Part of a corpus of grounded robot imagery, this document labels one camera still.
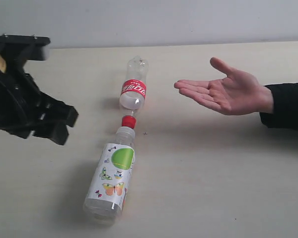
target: green circle print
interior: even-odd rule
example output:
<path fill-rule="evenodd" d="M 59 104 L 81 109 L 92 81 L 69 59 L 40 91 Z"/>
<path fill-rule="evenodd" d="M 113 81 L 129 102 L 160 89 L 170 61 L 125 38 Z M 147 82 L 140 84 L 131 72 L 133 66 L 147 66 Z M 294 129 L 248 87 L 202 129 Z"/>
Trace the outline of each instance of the green circle print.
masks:
<path fill-rule="evenodd" d="M 133 161 L 134 151 L 130 148 L 123 148 L 116 150 L 111 156 L 111 162 L 113 165 L 121 170 L 130 169 Z"/>

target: bottle with butterfly label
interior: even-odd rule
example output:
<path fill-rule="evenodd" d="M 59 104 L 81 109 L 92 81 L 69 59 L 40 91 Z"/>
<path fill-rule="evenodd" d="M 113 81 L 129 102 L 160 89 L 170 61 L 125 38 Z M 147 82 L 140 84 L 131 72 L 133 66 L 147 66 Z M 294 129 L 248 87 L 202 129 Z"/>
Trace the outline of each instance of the bottle with butterfly label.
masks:
<path fill-rule="evenodd" d="M 145 104 L 146 77 L 148 61 L 136 56 L 127 64 L 126 80 L 119 98 L 120 110 L 123 114 L 122 126 L 134 128 L 136 116 Z"/>
<path fill-rule="evenodd" d="M 99 224 L 112 225 L 122 213 L 135 162 L 134 139 L 135 131 L 122 126 L 103 149 L 83 206 Z"/>

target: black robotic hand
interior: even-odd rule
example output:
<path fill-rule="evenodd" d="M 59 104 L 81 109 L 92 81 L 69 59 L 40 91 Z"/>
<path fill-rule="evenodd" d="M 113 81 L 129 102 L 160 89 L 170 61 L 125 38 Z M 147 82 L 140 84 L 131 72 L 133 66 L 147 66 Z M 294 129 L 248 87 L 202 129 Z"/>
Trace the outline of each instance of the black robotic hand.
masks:
<path fill-rule="evenodd" d="M 74 126 L 77 111 L 41 92 L 23 69 L 28 60 L 45 60 L 49 43 L 47 37 L 0 36 L 0 129 L 24 139 L 33 133 L 64 145 L 67 125 Z"/>

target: bottle cap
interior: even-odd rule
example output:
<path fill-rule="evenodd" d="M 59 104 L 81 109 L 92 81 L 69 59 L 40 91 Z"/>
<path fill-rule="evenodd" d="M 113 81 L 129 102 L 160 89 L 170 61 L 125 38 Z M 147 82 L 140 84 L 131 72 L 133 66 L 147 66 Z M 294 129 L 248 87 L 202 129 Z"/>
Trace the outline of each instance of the bottle cap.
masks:
<path fill-rule="evenodd" d="M 134 139 L 135 136 L 136 136 L 135 131 L 134 131 L 132 128 L 127 127 L 127 126 L 122 126 L 122 127 L 118 128 L 116 134 L 118 134 L 118 133 L 128 134 L 128 135 L 130 135 L 133 139 Z"/>
<path fill-rule="evenodd" d="M 136 118 L 132 116 L 124 116 L 121 122 L 121 126 L 127 126 L 134 129 L 136 125 Z"/>

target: finger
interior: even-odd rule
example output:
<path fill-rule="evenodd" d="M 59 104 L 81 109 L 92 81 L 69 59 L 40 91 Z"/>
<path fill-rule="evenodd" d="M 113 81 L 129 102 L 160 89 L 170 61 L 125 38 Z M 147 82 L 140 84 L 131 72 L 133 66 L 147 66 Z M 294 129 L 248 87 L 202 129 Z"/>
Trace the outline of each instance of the finger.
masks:
<path fill-rule="evenodd" d="M 211 58 L 210 59 L 210 64 L 212 65 L 213 68 L 217 69 L 218 71 L 225 73 L 226 75 L 229 75 L 233 71 L 233 67 L 229 66 L 227 63 L 224 61 L 218 59 L 218 58 Z"/>
<path fill-rule="evenodd" d="M 221 112 L 221 106 L 213 101 L 213 98 L 209 95 L 205 94 L 199 94 L 197 92 L 190 91 L 188 89 L 181 89 L 180 93 L 184 96 L 187 96 L 189 98 L 192 98 L 194 101 L 196 101 L 198 104 L 209 108 L 216 112 Z"/>
<path fill-rule="evenodd" d="M 203 94 L 203 93 L 198 93 L 198 92 L 192 91 L 192 90 L 187 89 L 187 88 L 181 88 L 179 90 L 179 93 L 186 96 L 186 97 L 192 98 L 195 101 L 198 98 L 204 98 L 205 100 L 208 100 L 210 102 L 214 102 L 213 97 L 211 97 L 210 95 Z"/>
<path fill-rule="evenodd" d="M 199 86 L 192 86 L 192 85 L 187 84 L 187 83 L 178 82 L 174 85 L 174 87 L 177 88 L 177 89 L 186 88 L 186 89 L 190 89 L 192 91 L 198 92 L 198 93 L 209 94 L 208 89 L 203 88 L 203 87 L 199 87 Z"/>
<path fill-rule="evenodd" d="M 190 84 L 192 86 L 198 86 L 198 87 L 204 87 L 204 88 L 208 88 L 209 87 L 209 82 L 208 81 L 194 81 L 194 80 L 179 80 L 178 83 L 186 83 L 186 84 Z"/>

